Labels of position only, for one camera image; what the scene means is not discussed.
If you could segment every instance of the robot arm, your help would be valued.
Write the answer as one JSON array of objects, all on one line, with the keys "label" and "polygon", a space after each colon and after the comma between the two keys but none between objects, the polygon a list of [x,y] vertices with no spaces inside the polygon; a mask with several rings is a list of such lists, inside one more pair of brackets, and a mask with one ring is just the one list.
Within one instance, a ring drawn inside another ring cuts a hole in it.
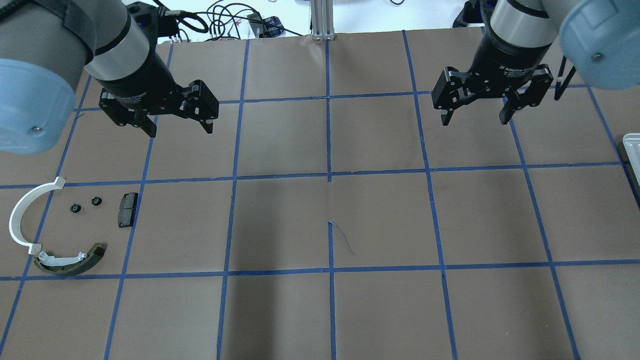
[{"label": "robot arm", "polygon": [[618,90],[640,83],[640,0],[498,0],[490,17],[486,4],[480,0],[487,26],[471,68],[446,67],[431,95],[443,125],[477,99],[506,97],[503,124],[540,105],[553,80],[540,61],[558,33],[588,85]]},{"label": "robot arm", "polygon": [[148,115],[171,113],[212,133],[218,100],[200,80],[176,84],[155,52],[180,15],[121,0],[0,0],[0,151],[58,141],[83,67],[104,87],[100,107],[115,124],[155,137]]}]

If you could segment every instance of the gray work surface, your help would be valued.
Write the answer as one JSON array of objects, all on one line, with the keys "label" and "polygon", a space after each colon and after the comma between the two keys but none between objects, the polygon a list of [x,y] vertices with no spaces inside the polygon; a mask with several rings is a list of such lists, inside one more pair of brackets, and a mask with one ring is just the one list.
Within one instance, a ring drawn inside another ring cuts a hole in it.
[{"label": "gray work surface", "polygon": [[[430,90],[480,38],[160,45],[222,102],[213,135],[115,126],[83,77],[53,150],[0,154],[1,359],[637,359],[640,211],[617,144],[640,130],[640,90],[578,77],[510,125],[494,99],[443,127]],[[105,243],[75,279],[31,266],[7,229],[56,174],[23,230],[57,256]]]}]

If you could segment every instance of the white background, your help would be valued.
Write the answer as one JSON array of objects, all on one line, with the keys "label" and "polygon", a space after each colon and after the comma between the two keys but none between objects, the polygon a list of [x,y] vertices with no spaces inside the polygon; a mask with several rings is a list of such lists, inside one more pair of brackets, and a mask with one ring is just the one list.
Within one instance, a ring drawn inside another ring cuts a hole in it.
[{"label": "white background", "polygon": [[[135,1],[124,0],[125,4]],[[154,4],[152,0],[144,3]],[[213,0],[162,0],[171,10],[191,12],[205,11]],[[310,10],[305,0],[223,0],[220,4],[244,3],[254,7],[263,18],[277,16],[282,25],[303,35],[309,34]],[[389,0],[333,0],[334,27],[336,33],[371,33],[415,29],[450,28],[462,10],[465,0],[405,0],[396,6]],[[203,41],[208,34],[199,34],[189,29],[190,39]],[[253,37],[244,20],[240,25],[242,38]]]}]

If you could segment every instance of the black ring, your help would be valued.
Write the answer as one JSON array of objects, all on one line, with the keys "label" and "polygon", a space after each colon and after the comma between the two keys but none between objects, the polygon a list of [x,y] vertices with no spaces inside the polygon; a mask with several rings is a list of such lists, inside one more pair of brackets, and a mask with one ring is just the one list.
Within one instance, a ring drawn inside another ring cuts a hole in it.
[{"label": "black ring", "polygon": [[122,28],[122,30],[118,34],[118,36],[115,37],[112,41],[110,41],[105,46],[100,46],[98,49],[96,49],[95,52],[94,52],[94,55],[98,56],[98,55],[104,54],[107,51],[109,51],[109,50],[113,49],[114,47],[116,47],[127,36],[127,34],[129,33],[130,28],[131,28],[131,16],[129,15],[129,12],[127,12],[127,23],[124,24],[124,27]]},{"label": "black ring", "polygon": [[519,12],[525,13],[527,15],[541,17],[542,19],[549,18],[549,14],[547,14],[547,12],[526,7],[523,4],[520,4],[518,0],[507,0],[507,3],[509,3],[509,5],[513,6],[513,8],[515,8]]}]

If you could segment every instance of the dark green curved part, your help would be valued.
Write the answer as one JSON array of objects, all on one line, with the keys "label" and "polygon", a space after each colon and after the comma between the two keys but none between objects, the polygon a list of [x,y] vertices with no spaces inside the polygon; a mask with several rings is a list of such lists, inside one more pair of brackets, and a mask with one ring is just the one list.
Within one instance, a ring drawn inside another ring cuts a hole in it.
[{"label": "dark green curved part", "polygon": [[104,256],[104,252],[106,251],[106,246],[101,243],[95,243],[91,250],[86,255],[86,258],[78,261],[77,263],[65,266],[47,266],[43,265],[38,259],[37,256],[33,257],[33,263],[42,271],[57,276],[74,276],[79,275],[90,268],[102,259]]}]

